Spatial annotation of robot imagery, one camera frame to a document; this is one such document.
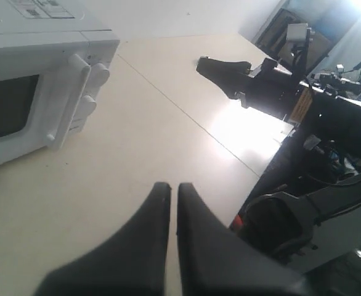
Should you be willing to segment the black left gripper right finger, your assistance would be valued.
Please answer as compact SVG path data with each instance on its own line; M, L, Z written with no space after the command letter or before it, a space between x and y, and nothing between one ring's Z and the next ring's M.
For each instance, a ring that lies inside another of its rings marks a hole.
M253 249L204 203L191 183L177 193L183 295L313 295L307 279Z

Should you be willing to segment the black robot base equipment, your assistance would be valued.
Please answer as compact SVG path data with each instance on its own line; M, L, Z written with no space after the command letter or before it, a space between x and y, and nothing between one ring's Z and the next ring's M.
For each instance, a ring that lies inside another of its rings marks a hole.
M361 158L334 141L294 132L230 228L303 273L348 253L361 260Z

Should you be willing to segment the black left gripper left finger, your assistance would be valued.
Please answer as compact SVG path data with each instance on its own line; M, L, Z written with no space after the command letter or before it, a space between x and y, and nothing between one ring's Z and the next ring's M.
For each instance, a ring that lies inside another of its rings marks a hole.
M51 271L35 295L164 295L171 187L157 182L103 244Z

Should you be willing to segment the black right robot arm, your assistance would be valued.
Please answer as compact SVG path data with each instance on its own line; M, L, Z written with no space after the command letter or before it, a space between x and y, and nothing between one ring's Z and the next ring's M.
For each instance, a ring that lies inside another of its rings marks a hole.
M242 107L298 124L306 134L361 158L361 102L313 88L301 67L287 73L277 65L266 58L252 69L249 62L200 57L196 71Z

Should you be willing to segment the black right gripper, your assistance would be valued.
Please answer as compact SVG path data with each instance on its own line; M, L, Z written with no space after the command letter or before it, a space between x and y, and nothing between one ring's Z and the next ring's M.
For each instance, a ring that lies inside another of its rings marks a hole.
M271 58L265 58L250 74L251 64L247 61L224 62L203 56L198 59L196 71L219 87L229 99L239 99L242 94L243 108L253 108L277 119L286 119L290 115L301 81L298 62L288 73Z

